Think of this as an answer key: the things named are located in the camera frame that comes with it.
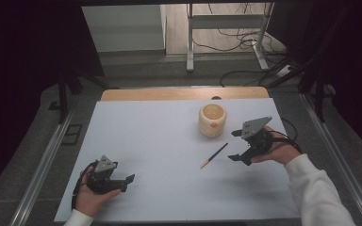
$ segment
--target cable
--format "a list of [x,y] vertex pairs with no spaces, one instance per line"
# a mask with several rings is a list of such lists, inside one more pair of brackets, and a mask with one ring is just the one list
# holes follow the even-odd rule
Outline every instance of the cable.
[[243,42],[241,42],[240,44],[238,44],[237,46],[231,48],[231,49],[217,49],[217,48],[214,48],[214,47],[211,47],[211,46],[208,46],[208,45],[203,45],[203,44],[199,44],[197,43],[193,38],[192,38],[192,41],[194,44],[196,44],[197,46],[201,46],[201,47],[205,47],[205,48],[209,48],[209,49],[213,49],[213,50],[217,50],[217,51],[221,51],[221,52],[228,52],[228,51],[232,51],[232,50],[235,50],[237,49],[238,47],[240,47],[244,42],[247,42],[249,40],[244,40]]
[[292,140],[295,141],[298,138],[298,130],[296,129],[295,125],[284,118],[281,118],[281,121],[287,122],[292,127],[293,131],[295,132],[295,137]]
[[291,56],[285,56],[280,62],[278,62],[277,64],[275,64],[271,70],[269,70],[266,74],[263,75],[263,77],[260,79],[260,81],[258,82],[258,85],[260,87],[265,87],[264,85],[262,85],[264,79],[268,78],[269,76],[273,75],[273,72],[278,72],[278,70],[281,70],[283,67],[285,67],[285,65],[288,64],[288,62],[290,62],[291,60]]
[[246,36],[250,36],[250,35],[254,35],[254,34],[258,33],[257,31],[253,31],[253,32],[249,32],[249,33],[242,33],[242,34],[240,34],[240,33],[239,33],[240,29],[238,29],[237,34],[234,35],[234,34],[226,34],[226,33],[223,33],[223,32],[221,32],[220,29],[218,29],[218,30],[219,30],[220,34],[225,35],[225,36],[236,36],[238,40],[244,40],[243,38],[245,38]]
[[78,191],[79,191],[80,187],[83,185],[83,184],[81,184],[81,182],[82,182],[83,177],[85,176],[85,173],[87,173],[87,171],[88,171],[88,169],[89,169],[90,167],[94,167],[94,168],[95,168],[97,164],[98,164],[98,161],[95,161],[95,162],[90,163],[90,164],[84,169],[84,171],[82,171],[80,177],[78,178],[77,183],[75,184],[75,187],[74,187],[74,190],[73,190],[72,209],[75,209],[75,202],[76,202],[76,200],[77,200]]
[[266,54],[275,54],[275,55],[285,55],[285,54],[286,54],[286,53],[280,53],[280,52],[274,50],[274,48],[272,47],[272,37],[271,37],[271,36],[264,34],[264,37],[270,39],[269,46],[270,46],[270,48],[271,48],[271,50],[272,50],[272,52],[268,52],[268,51],[264,48],[264,46],[262,45],[262,47],[263,47],[262,49],[263,49],[263,51],[264,51]]
[[254,83],[254,82],[258,82],[258,81],[260,81],[260,78],[243,84],[243,87],[246,87],[248,84],[251,84],[251,83]]
[[237,8],[237,10],[234,13],[237,13],[241,7],[242,7],[242,3],[239,3],[239,7]]
[[263,73],[263,72],[255,72],[255,71],[232,71],[232,72],[230,72],[230,73],[225,73],[225,74],[220,78],[220,85],[221,85],[222,87],[225,88],[225,85],[222,83],[223,79],[224,79],[227,75],[232,74],[232,73]]
[[282,136],[284,136],[284,138],[280,138],[280,137],[273,137],[271,140],[272,142],[285,142],[287,144],[290,144],[292,145],[296,151],[298,151],[299,153],[303,153],[301,148],[299,147],[299,145],[295,142],[294,139],[291,139],[290,137],[288,137],[287,135],[281,133],[281,132],[278,132],[278,131],[274,131],[274,130],[270,130],[269,131],[270,133],[276,133],[276,134],[280,134]]

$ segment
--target pencil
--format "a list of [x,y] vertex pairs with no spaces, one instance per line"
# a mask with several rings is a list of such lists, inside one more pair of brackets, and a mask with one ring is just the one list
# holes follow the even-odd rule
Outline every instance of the pencil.
[[213,155],[211,155],[211,156],[204,162],[204,164],[201,166],[201,169],[202,169],[203,167],[205,167],[217,154],[219,154],[219,152],[221,152],[222,149],[224,149],[225,146],[227,146],[227,144],[228,144],[228,143],[225,143],[224,145],[222,145],[222,147],[221,147],[217,152],[215,152]]

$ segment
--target black cable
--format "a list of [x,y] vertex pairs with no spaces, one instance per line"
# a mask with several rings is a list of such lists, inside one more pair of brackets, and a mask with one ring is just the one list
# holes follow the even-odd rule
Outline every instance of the black cable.
[[208,9],[210,10],[210,13],[213,14],[213,10],[211,10],[210,3],[208,3],[207,5],[208,5]]
[[83,185],[83,184],[81,184],[82,178],[84,177],[85,173],[87,173],[88,169],[89,169],[90,167],[96,167],[97,163],[98,163],[97,161],[90,163],[90,164],[84,169],[84,171],[81,173],[80,177],[78,178],[77,183],[75,184],[75,187],[74,187],[74,190],[73,190],[72,209],[75,209],[75,202],[76,202],[76,200],[77,200],[78,191],[79,191],[80,187]]
[[254,83],[254,82],[258,82],[258,81],[260,81],[260,78],[259,78],[259,79],[256,79],[256,80],[252,80],[252,81],[250,81],[250,82],[247,82],[247,83],[243,84],[243,87],[246,87],[248,84],[251,84],[251,83]]
[[255,3],[251,3],[251,4],[246,3],[246,4],[245,4],[246,8],[245,8],[244,13],[246,14],[246,10],[247,10],[248,7],[249,7],[249,11],[251,11],[251,14],[254,14],[254,13],[252,12],[252,6],[253,6],[254,4],[255,4]]
[[242,3],[239,3],[239,7],[237,8],[237,10],[234,13],[237,13],[240,8],[242,8]]
[[270,133],[277,133],[277,134],[280,134],[280,135],[284,136],[284,138],[273,137],[272,142],[285,142],[285,143],[288,143],[288,144],[292,145],[299,153],[303,153],[301,148],[299,147],[299,145],[293,139],[288,137],[287,135],[285,135],[285,134],[283,134],[281,132],[278,132],[278,131],[274,131],[274,130],[270,130],[269,132]]
[[284,118],[281,118],[281,121],[285,121],[292,127],[293,132],[295,133],[295,137],[292,138],[292,140],[295,141],[298,138],[298,130],[296,129],[295,125],[292,122],[290,122],[289,120],[286,120]]
[[237,34],[234,35],[234,34],[226,34],[226,33],[223,33],[223,32],[221,32],[220,29],[218,29],[218,30],[219,30],[220,34],[225,35],[225,36],[235,36],[235,37],[237,37],[238,40],[244,40],[244,38],[245,38],[246,36],[250,36],[250,35],[254,35],[254,34],[258,33],[257,31],[253,31],[253,32],[249,32],[249,33],[242,33],[242,34],[240,34],[240,33],[239,33],[240,29],[238,29]]
[[287,53],[284,53],[284,54],[275,54],[275,53],[265,52],[265,54],[264,54],[263,56],[266,58],[266,60],[267,60],[268,62],[273,63],[274,65],[276,65],[276,64],[278,64],[282,59],[279,60],[279,61],[274,61],[274,59],[271,59],[271,58],[269,58],[269,57],[280,57],[280,56],[282,56],[282,57],[287,57],[288,54],[287,54]]
[[264,79],[270,77],[271,75],[273,75],[274,72],[278,72],[279,70],[281,70],[283,67],[285,67],[285,65],[287,65],[291,60],[290,56],[285,56],[281,61],[279,61],[277,64],[275,64],[271,70],[269,70],[266,74],[263,75],[263,77],[260,79],[260,81],[258,82],[258,85],[260,87],[265,87],[263,85],[263,81]]
[[285,54],[286,54],[286,53],[280,53],[280,52],[274,50],[274,48],[272,47],[272,37],[271,37],[271,36],[264,34],[264,37],[270,39],[269,46],[270,46],[270,48],[271,48],[271,50],[272,50],[272,52],[268,52],[268,51],[262,46],[262,47],[263,47],[263,51],[264,51],[265,53],[277,54],[277,55],[285,55]]
[[225,85],[222,83],[223,79],[224,79],[227,75],[232,74],[232,73],[263,73],[263,72],[256,72],[256,71],[232,71],[232,72],[230,72],[230,73],[225,73],[225,74],[220,78],[220,85],[221,85],[222,87],[225,88]]
[[213,50],[216,50],[216,51],[221,51],[221,52],[228,52],[228,51],[232,51],[232,50],[235,50],[237,49],[238,47],[240,47],[244,42],[247,42],[249,40],[244,40],[242,41],[240,44],[238,44],[237,46],[231,48],[231,49],[217,49],[217,48],[214,48],[214,47],[211,47],[211,46],[208,46],[208,45],[203,45],[203,44],[199,44],[197,43],[193,38],[192,38],[192,41],[194,44],[196,44],[197,46],[201,46],[201,47],[205,47],[205,48],[209,48],[209,49],[213,49]]

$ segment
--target white paper sheet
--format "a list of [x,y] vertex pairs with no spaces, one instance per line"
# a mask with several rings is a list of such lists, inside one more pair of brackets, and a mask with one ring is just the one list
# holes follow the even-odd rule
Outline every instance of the white paper sheet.
[[[228,114],[219,137],[198,130],[203,105],[218,103]],[[186,222],[298,218],[284,167],[268,161],[246,166],[227,155],[249,147],[231,132],[244,121],[272,116],[285,133],[271,98],[247,100],[99,102],[93,112],[55,221],[71,214],[74,185],[90,162],[104,154],[119,162],[111,179],[136,174],[126,192],[95,217],[102,222]],[[205,168],[200,166],[228,146]]]

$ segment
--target human hand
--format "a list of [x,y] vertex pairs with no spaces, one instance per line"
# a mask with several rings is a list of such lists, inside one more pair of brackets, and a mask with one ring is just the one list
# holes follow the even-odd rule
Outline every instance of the human hand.
[[[273,131],[269,126],[264,127],[268,131]],[[273,137],[284,137],[276,132],[270,132]],[[292,145],[285,142],[274,142],[271,149],[267,153],[255,156],[251,159],[252,163],[273,160],[275,162],[286,165],[290,160],[301,155]]]
[[87,186],[87,178],[89,174],[93,171],[93,167],[90,167],[87,172],[84,174],[81,182],[81,186],[78,190],[77,199],[75,201],[75,209],[79,212],[93,217],[96,213],[98,213],[102,204],[111,198],[122,193],[120,189],[109,191],[104,195],[95,194],[90,188]]

